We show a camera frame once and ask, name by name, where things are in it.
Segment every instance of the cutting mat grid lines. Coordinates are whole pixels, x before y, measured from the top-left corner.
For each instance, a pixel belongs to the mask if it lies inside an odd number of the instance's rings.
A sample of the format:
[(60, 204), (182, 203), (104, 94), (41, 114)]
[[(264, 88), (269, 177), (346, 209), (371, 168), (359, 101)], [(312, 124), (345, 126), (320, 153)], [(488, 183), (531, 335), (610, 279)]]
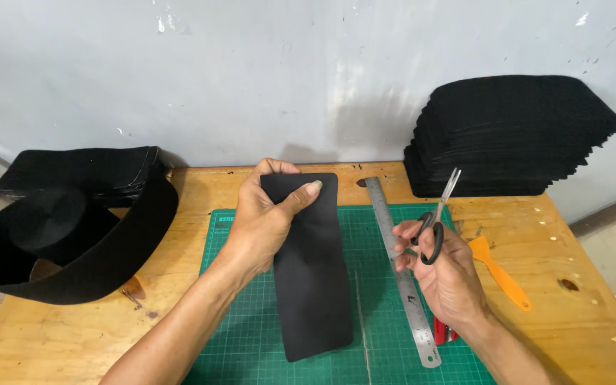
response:
[[(417, 219), (435, 206), (389, 205), (389, 209), (394, 223), (398, 223)], [(227, 240), (234, 213), (235, 210), (227, 209), (211, 213), (201, 273)], [(350, 280), (353, 344), (288, 363), (271, 269), (239, 293), (184, 384), (494, 384), (484, 365), (462, 340), (439, 347), (439, 367), (427, 369), (421, 365), (372, 206), (340, 206), (338, 214)], [(448, 208), (441, 220), (453, 228)], [(431, 312), (424, 301), (422, 304), (432, 325)], [(367, 362), (364, 346), (368, 351)]]

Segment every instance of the white wall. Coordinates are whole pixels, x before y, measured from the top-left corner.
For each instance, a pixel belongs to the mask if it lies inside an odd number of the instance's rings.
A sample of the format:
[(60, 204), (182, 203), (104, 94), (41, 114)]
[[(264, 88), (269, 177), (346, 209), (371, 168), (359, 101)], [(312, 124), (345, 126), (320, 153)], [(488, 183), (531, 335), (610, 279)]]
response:
[[(399, 160), (435, 87), (509, 73), (579, 77), (616, 111), (616, 2), (0, 0), (0, 156)], [(589, 162), (550, 189), (569, 221), (616, 200), (616, 136)]]

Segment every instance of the wooden table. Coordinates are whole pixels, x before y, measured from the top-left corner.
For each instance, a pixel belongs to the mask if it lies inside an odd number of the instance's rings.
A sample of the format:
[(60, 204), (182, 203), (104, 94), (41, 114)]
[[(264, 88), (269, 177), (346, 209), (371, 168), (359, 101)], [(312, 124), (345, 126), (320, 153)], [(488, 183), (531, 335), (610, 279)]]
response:
[[(339, 205), (370, 204), (356, 181), (380, 177), (390, 204), (413, 197), (400, 162), (319, 164), (303, 172), (339, 176)], [(0, 307), (0, 384), (96, 384), (153, 327), (199, 273), (211, 210), (234, 208), (251, 167), (176, 169), (180, 204), (170, 230), (136, 275), (143, 308), (120, 293), (96, 302), (53, 306), (7, 296)], [(451, 198), (465, 239), (485, 235), (492, 257), (533, 302), (519, 310), (480, 262), (491, 307), (554, 371), (577, 384), (616, 384), (616, 299), (547, 195)], [(566, 279), (571, 285), (562, 285)]]

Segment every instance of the orange spatula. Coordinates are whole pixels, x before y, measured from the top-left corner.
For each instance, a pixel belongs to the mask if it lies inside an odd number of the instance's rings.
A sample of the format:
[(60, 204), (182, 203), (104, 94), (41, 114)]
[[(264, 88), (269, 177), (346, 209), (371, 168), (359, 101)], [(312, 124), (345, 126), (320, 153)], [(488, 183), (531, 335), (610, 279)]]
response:
[(469, 241), (468, 245), (472, 248), (472, 255), (489, 268), (489, 272), (505, 294), (508, 294), (508, 297), (517, 303), (522, 310), (531, 311), (531, 301), (526, 297), (522, 288), (501, 266), (491, 259), (489, 242), (486, 240), (486, 237), (480, 236)]

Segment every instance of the scissors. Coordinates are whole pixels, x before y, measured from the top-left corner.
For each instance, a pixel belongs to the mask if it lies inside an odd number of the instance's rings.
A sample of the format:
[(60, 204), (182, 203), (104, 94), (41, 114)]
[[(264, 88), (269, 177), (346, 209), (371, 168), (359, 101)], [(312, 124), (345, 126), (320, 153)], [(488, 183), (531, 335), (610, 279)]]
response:
[(450, 178), (448, 179), (448, 183), (446, 184), (446, 188), (443, 189), (443, 194), (441, 194), (441, 200), (439, 201), (439, 206), (431, 212), (425, 212), (420, 215), (417, 219), (422, 222), (422, 227), (417, 231), (413, 238), (410, 238), (410, 243), (417, 246), (417, 241), (420, 239), (420, 234), (428, 227), (432, 226), (434, 231), (434, 251), (430, 258), (427, 258), (423, 253), (420, 253), (420, 259), (422, 263), (425, 265), (432, 265), (434, 261), (439, 258), (439, 253), (441, 252), (441, 245), (443, 244), (443, 225), (441, 224), (441, 212), (443, 211), (443, 207), (446, 205), (446, 201), (450, 197), (450, 193), (452, 193), (453, 188), (455, 188), (455, 184), (458, 182), (458, 178), (460, 177), (460, 171), (456, 167), (453, 169), (453, 172), (450, 174)]

